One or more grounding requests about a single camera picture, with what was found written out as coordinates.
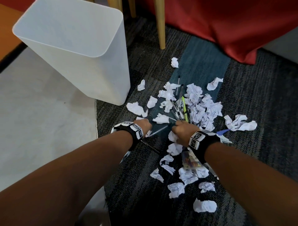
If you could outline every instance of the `wristband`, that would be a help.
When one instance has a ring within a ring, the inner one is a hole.
[[[135,149],[136,145],[139,143],[139,141],[143,138],[143,130],[140,126],[137,124],[134,124],[132,122],[122,122],[117,125],[115,125],[112,128],[111,133],[114,131],[119,131],[119,130],[125,130],[129,132],[132,135],[133,138],[133,143],[131,148],[128,151],[132,151]]]
[[[199,161],[204,164],[206,163],[204,155],[207,148],[216,142],[220,142],[221,139],[216,136],[216,133],[210,132],[208,130],[200,130],[195,132],[189,139],[189,147],[199,159]]]

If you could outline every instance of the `concrete floor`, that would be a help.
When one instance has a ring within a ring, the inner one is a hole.
[[[97,138],[95,100],[30,48],[0,74],[0,191]],[[87,209],[104,207],[103,188]]]

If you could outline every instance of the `hand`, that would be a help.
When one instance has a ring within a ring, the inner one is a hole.
[[[177,143],[188,147],[190,137],[200,129],[187,121],[176,121],[176,126],[172,127],[173,133],[178,137]]]
[[[143,138],[145,138],[145,135],[152,128],[152,125],[150,124],[150,122],[146,118],[141,119],[141,120],[134,120],[134,124],[137,124],[138,126],[140,126],[142,128],[143,134],[144,134]]]

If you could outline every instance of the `forearm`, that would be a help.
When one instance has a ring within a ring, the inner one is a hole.
[[[259,225],[297,223],[298,185],[262,162],[221,143],[212,144],[205,160],[221,184]]]
[[[133,142],[118,131],[40,167],[0,193],[2,225],[73,223]]]

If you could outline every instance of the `yellow highlighter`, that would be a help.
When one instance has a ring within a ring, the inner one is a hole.
[[[184,97],[183,96],[182,96],[182,102],[183,102],[183,111],[185,112],[184,119],[185,119],[185,121],[188,122],[188,118],[187,118],[187,114],[186,114],[185,100],[184,100]]]

